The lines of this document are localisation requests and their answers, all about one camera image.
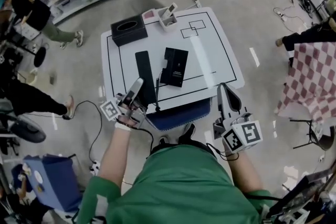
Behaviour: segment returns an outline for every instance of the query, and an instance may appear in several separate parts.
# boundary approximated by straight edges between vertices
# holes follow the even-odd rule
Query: black tissue box
[[[111,31],[118,47],[148,37],[141,14],[111,24]]]

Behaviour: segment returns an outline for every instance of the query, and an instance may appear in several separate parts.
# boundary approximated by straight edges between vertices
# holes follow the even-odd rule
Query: green sleeve
[[[269,193],[268,190],[256,190],[252,191],[251,193],[248,193],[248,195],[253,195],[253,196],[269,196],[271,197],[271,193]],[[249,202],[256,208],[259,214],[262,213],[262,210],[264,208],[264,205],[268,206],[269,208],[272,207],[273,201],[272,200],[258,200],[258,199],[251,199],[247,198]]]
[[[107,203],[110,204],[118,199],[121,193],[120,188],[115,183],[98,176],[91,178],[80,206],[78,224],[87,224],[95,216],[98,201],[97,195],[105,197]]]

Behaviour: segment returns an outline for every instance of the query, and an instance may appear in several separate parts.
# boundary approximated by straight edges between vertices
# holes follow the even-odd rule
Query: black box
[[[166,48],[164,59],[167,67],[162,69],[160,83],[182,87],[188,51]]]
[[[148,37],[141,14],[111,24],[111,31],[118,47]]]

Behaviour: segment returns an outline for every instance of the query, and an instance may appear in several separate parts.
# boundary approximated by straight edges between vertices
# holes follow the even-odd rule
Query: shoe
[[[195,124],[193,122],[190,122],[186,124],[183,131],[183,135],[186,134],[189,136],[189,138],[191,138],[194,135],[195,131],[196,131]]]
[[[84,37],[83,30],[76,32],[75,40],[76,40],[76,46],[77,46],[77,48],[79,48],[79,47],[81,47],[83,45],[83,37]]]
[[[168,135],[162,135],[159,139],[159,145],[162,145],[162,144],[170,144],[170,138]]]
[[[282,38],[278,38],[276,41],[275,41],[275,45],[277,45],[277,47],[281,47],[283,45],[282,43]]]
[[[61,45],[59,45],[61,50],[64,50],[68,46],[69,42],[63,42]]]
[[[65,106],[68,110],[65,116],[72,119],[75,114],[75,110],[74,110],[75,102],[74,102],[74,98],[72,97],[72,95],[69,95],[69,98],[67,102],[65,103]]]

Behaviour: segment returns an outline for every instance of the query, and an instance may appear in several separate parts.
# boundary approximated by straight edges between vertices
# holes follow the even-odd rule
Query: wristband
[[[122,123],[119,123],[119,122],[116,122],[115,123],[115,128],[119,128],[119,129],[122,129],[122,130],[125,130],[125,131],[131,131],[131,128],[129,128],[128,126],[122,124]]]

